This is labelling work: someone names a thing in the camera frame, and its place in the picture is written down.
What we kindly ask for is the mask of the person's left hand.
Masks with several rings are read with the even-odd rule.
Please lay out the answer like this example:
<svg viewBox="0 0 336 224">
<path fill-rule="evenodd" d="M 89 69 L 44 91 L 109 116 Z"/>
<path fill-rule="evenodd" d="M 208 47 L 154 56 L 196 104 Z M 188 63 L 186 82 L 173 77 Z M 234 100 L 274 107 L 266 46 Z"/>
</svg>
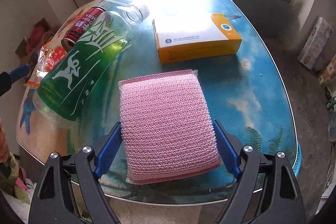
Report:
<svg viewBox="0 0 336 224">
<path fill-rule="evenodd" d="M 3 124 L 0 122 L 0 163 L 7 161 L 10 155 L 8 143 L 6 141 L 6 133 Z"/>
</svg>

